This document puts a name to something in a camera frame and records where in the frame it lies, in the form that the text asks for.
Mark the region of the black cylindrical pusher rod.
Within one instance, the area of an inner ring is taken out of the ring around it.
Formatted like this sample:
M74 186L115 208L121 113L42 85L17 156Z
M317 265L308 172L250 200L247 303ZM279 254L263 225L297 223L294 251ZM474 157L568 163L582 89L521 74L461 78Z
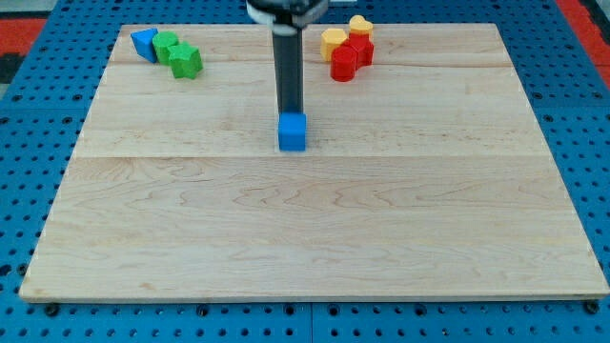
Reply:
M272 38L278 112L303 112L302 30L291 35L274 33Z

